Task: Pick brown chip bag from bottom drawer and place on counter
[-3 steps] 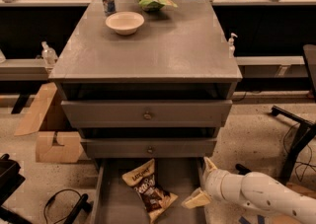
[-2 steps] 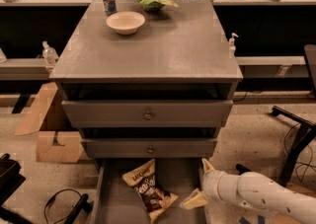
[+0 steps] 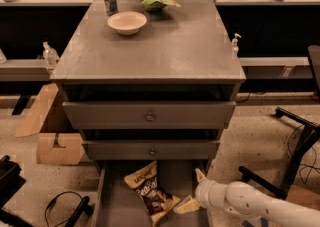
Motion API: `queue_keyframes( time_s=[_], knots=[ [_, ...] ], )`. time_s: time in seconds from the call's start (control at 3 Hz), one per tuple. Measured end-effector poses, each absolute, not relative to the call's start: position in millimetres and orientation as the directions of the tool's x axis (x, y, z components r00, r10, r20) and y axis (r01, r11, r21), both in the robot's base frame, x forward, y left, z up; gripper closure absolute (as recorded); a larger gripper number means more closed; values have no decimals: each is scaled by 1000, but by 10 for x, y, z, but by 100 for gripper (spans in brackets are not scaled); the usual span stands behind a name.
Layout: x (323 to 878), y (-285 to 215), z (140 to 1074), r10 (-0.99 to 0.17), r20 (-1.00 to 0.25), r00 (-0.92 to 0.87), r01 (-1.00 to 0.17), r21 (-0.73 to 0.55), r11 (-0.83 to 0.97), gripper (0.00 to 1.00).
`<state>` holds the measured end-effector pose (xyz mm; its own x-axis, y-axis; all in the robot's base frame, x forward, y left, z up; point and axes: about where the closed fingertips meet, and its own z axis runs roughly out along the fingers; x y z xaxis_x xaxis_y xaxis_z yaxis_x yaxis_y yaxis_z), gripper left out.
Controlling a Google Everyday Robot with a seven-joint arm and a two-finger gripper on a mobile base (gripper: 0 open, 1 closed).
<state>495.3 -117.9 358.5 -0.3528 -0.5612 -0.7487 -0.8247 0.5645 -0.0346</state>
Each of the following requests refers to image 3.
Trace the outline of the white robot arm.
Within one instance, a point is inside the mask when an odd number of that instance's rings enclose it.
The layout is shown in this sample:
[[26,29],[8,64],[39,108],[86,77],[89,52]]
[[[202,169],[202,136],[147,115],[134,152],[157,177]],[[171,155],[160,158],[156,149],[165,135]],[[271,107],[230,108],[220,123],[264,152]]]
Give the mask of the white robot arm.
[[264,218],[282,227],[319,227],[318,210],[268,196],[253,186],[234,181],[229,184],[208,179],[195,169],[198,185],[195,196],[187,196],[174,207],[176,214],[186,214],[200,208],[220,209],[230,215],[249,220]]

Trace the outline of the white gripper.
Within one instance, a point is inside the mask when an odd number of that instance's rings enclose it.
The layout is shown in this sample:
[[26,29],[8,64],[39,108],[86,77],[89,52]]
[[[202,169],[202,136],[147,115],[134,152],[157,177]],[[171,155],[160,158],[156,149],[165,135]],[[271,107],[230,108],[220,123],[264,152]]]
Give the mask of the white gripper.
[[200,205],[206,209],[226,210],[229,203],[226,200],[227,185],[214,180],[206,179],[206,175],[199,169],[195,169],[197,181],[200,182],[195,190],[195,198],[191,195],[184,198],[173,209],[176,214],[182,215],[200,209]]

